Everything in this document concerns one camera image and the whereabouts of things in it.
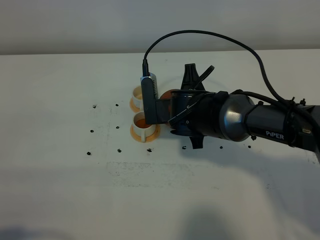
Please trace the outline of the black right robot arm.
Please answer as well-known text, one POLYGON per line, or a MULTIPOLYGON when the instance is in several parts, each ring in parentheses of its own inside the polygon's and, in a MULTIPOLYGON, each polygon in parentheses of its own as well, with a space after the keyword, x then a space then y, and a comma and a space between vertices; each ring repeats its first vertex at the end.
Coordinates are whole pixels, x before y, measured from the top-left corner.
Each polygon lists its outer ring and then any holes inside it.
POLYGON ((193 149, 203 148, 205 137, 242 142, 257 137, 320 155, 320 107, 283 104, 243 90, 206 91, 202 82, 214 70, 198 76, 195 64, 185 70, 180 89, 171 90, 171 133, 189 137, 193 149))

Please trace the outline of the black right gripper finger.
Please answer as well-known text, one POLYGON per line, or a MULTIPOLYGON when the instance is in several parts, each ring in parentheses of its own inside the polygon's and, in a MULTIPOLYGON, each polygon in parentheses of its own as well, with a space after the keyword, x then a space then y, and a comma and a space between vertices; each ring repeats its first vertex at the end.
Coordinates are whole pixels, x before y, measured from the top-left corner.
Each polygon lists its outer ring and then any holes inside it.
POLYGON ((184 76, 182 79, 182 84, 180 89, 182 91, 189 91, 189 90, 204 91, 205 87, 202 83, 199 83, 197 86, 193 87, 193 85, 199 80, 199 78, 204 76, 204 73, 202 75, 198 74, 195 63, 186 64, 184 66, 184 76))
POLYGON ((202 134, 193 134, 189 136, 193 149, 202 149, 205 136, 202 134))

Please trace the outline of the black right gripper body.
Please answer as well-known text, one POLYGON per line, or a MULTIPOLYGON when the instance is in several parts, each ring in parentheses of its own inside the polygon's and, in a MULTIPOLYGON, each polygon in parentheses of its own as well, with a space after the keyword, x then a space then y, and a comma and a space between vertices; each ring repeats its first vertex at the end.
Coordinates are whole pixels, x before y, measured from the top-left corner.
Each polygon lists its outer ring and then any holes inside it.
POLYGON ((171 92, 171 133, 187 137, 222 137, 219 114, 223 92, 174 90, 171 92))

